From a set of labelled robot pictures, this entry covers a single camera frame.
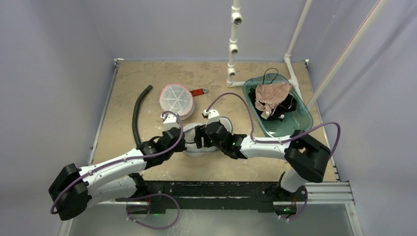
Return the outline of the blue-trimmed white mesh laundry bag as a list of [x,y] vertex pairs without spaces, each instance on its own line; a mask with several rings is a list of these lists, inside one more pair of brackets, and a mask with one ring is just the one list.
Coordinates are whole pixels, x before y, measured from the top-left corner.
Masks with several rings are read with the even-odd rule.
[[[220,117],[220,122],[223,124],[228,131],[233,131],[233,125],[229,118],[227,117]],[[196,137],[195,134],[195,127],[203,125],[203,123],[200,122],[193,122],[189,123],[184,127],[184,135],[185,135],[185,147],[186,150],[183,152],[192,157],[197,157],[204,155],[206,153],[212,153],[219,151],[218,148],[211,146],[211,147],[197,147],[197,144],[194,141],[194,138]]]

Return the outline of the pink bra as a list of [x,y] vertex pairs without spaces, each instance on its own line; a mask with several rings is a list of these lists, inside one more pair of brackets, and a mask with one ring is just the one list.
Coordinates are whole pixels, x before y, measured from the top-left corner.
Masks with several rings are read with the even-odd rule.
[[289,83],[259,84],[255,89],[255,108],[261,112],[260,117],[267,120],[278,112],[293,108],[294,97],[290,94]]

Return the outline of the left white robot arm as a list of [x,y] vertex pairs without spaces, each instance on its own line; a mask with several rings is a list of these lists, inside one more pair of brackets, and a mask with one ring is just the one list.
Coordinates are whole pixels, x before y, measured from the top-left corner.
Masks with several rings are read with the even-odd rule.
[[64,166],[48,189],[51,214],[62,221],[73,219],[88,207],[109,200],[141,201],[159,196],[148,189],[140,172],[161,165],[175,152],[186,149],[184,131],[173,127],[160,137],[108,161],[77,167]]

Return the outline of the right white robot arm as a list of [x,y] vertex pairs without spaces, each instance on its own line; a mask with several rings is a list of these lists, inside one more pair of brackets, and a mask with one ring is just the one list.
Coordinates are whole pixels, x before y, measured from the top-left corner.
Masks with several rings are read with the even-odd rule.
[[290,136],[278,138],[251,138],[232,134],[220,122],[197,125],[190,141],[197,149],[214,147],[231,159],[265,157],[287,161],[291,168],[276,187],[277,196],[282,200],[290,199],[307,182],[322,182],[333,154],[333,150],[308,131],[295,130]]

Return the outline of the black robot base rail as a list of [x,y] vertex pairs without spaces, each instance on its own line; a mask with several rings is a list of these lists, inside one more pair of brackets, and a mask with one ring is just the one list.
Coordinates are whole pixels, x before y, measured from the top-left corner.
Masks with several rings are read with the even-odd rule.
[[303,204],[307,190],[302,186],[289,193],[271,181],[162,181],[143,180],[132,174],[135,192],[117,202],[145,202],[151,214],[164,214],[168,209],[256,210],[295,213]]

